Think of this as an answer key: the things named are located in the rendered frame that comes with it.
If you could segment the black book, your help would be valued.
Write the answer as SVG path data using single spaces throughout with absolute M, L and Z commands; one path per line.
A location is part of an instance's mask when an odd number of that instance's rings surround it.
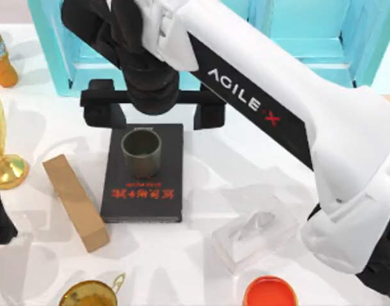
M 121 141 L 128 132 L 145 127 L 129 124 L 111 133 L 101 205 L 105 222 L 182 220 L 184 127 L 151 126 L 162 140 L 161 169 L 151 178 L 136 178 L 127 171 Z

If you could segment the clear plastic box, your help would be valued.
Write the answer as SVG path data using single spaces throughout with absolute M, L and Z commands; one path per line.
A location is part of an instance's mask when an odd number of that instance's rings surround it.
M 299 224 L 276 197 L 231 219 L 211 234 L 211 244 L 225 267 L 239 273 L 296 236 Z

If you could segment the tan wooden block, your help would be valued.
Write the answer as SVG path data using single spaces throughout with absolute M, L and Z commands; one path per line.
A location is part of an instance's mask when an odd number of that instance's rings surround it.
M 109 244 L 106 225 L 66 156 L 53 157 L 43 162 L 43 167 L 86 251 Z

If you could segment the dark grey-green cup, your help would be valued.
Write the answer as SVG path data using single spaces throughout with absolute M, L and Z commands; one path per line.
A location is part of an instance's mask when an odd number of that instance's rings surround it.
M 140 178 L 153 177 L 161 167 L 162 140 L 152 127 L 135 127 L 121 139 L 128 173 Z

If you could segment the orange bottle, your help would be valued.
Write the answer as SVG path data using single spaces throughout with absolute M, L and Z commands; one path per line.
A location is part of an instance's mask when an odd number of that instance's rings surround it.
M 18 74 L 10 62 L 8 49 L 0 34 L 0 86 L 9 88 L 18 82 Z

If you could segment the light blue rack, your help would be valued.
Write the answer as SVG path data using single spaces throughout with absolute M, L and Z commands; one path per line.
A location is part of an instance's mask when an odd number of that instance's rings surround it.
M 221 0 L 321 77 L 370 85 L 390 42 L 390 0 Z M 63 0 L 27 0 L 57 93 L 77 96 L 92 79 L 125 89 L 122 73 L 65 28 Z

